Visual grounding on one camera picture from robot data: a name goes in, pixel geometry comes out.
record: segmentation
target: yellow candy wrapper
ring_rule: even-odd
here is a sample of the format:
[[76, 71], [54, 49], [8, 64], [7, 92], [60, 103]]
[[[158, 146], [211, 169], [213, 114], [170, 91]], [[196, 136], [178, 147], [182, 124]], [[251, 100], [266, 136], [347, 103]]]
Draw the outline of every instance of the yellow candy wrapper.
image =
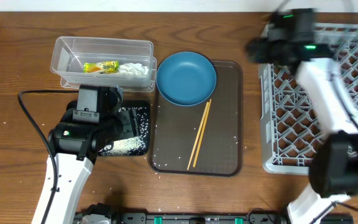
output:
[[118, 72], [119, 63], [117, 61], [99, 62], [99, 63], [85, 63], [85, 73], [116, 73]]

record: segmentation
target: wood grain surface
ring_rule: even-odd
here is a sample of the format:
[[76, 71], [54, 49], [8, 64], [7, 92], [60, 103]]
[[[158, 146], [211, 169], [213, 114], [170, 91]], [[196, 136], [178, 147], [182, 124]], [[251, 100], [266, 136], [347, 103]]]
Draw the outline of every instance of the wood grain surface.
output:
[[[77, 210], [104, 202], [162, 213], [246, 213], [279, 210], [308, 183], [305, 176], [268, 174], [260, 150], [261, 90], [257, 66], [244, 44], [259, 36], [262, 13], [0, 12], [0, 223], [30, 223], [44, 184], [47, 151], [21, 111], [17, 93], [61, 89], [50, 72], [53, 46], [63, 35], [151, 40], [160, 63], [189, 50], [213, 60], [232, 60], [244, 72], [244, 167], [233, 178], [156, 174], [146, 156], [99, 157]], [[343, 23], [346, 14], [320, 14]], [[132, 95], [150, 99], [151, 95]], [[42, 131], [55, 127], [76, 95], [25, 96]], [[358, 206], [358, 197], [352, 199]], [[337, 212], [349, 212], [337, 208]], [[352, 212], [356, 223], [358, 213]]]

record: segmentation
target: green led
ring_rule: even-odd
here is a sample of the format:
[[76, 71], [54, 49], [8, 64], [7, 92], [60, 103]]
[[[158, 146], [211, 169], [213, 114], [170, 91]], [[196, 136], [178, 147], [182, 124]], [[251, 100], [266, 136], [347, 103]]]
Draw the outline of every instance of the green led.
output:
[[308, 49], [308, 50], [314, 50], [314, 49], [316, 49], [316, 46], [315, 46], [315, 45], [306, 45], [305, 47], [306, 47], [306, 49]]

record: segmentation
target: blue bowl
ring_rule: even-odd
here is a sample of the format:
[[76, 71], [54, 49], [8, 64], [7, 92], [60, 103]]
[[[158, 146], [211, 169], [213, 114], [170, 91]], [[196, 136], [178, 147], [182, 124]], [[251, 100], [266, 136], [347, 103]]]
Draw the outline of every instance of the blue bowl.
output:
[[179, 52], [165, 59], [157, 70], [157, 87], [169, 102], [194, 106], [207, 100], [216, 86], [216, 71], [204, 56]]

